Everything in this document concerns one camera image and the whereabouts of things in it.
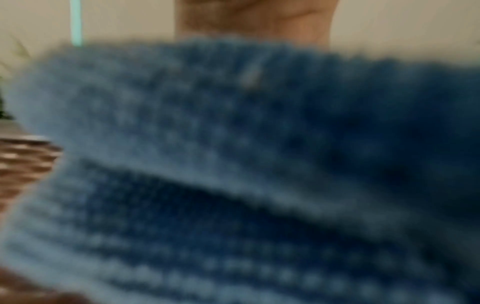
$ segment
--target teal stripe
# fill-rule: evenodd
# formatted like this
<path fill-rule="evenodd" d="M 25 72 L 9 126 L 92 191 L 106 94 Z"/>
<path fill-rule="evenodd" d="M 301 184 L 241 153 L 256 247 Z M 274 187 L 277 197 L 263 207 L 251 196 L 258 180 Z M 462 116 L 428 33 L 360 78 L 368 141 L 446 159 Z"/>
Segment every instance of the teal stripe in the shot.
<path fill-rule="evenodd" d="M 74 46 L 83 43 L 82 0 L 70 0 L 70 36 Z"/>

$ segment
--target blue crochet hat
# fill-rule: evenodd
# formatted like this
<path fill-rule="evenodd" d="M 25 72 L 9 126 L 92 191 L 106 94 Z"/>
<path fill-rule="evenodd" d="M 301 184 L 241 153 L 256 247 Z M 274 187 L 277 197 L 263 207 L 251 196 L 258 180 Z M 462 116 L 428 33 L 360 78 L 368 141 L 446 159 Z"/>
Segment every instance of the blue crochet hat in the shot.
<path fill-rule="evenodd" d="M 480 300 L 480 69 L 91 45 L 6 94 L 64 148 L 0 264 L 105 304 Z"/>

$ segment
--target blurry background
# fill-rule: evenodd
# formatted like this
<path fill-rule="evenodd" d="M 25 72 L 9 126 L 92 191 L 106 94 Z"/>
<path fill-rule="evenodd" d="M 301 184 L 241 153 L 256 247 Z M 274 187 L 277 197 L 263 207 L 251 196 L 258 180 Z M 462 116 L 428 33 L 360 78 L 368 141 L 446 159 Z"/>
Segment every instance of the blurry background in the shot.
<path fill-rule="evenodd" d="M 85 38 L 171 39 L 173 2 L 83 0 Z M 69 0 L 0 0 L 0 60 L 18 61 L 12 36 L 33 55 L 67 43 L 69 19 Z M 372 54 L 438 48 L 480 54 L 480 1 L 340 0 L 331 42 L 333 48 Z"/>

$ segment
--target hand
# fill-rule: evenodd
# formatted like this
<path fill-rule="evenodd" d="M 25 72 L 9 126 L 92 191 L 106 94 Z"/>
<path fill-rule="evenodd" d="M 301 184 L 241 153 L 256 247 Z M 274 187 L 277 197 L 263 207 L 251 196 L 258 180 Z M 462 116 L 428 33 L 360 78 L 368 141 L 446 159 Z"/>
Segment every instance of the hand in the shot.
<path fill-rule="evenodd" d="M 175 0 L 178 37 L 240 35 L 324 47 L 339 0 Z"/>

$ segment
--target knitted hat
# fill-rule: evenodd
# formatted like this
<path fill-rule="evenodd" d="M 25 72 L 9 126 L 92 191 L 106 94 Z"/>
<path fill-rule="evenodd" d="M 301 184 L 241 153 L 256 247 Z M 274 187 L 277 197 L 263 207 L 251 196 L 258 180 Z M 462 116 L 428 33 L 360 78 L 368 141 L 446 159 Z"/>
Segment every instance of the knitted hat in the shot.
<path fill-rule="evenodd" d="M 480 69 L 236 39 L 64 49 L 8 110 L 64 148 L 0 264 L 102 304 L 470 304 Z"/>

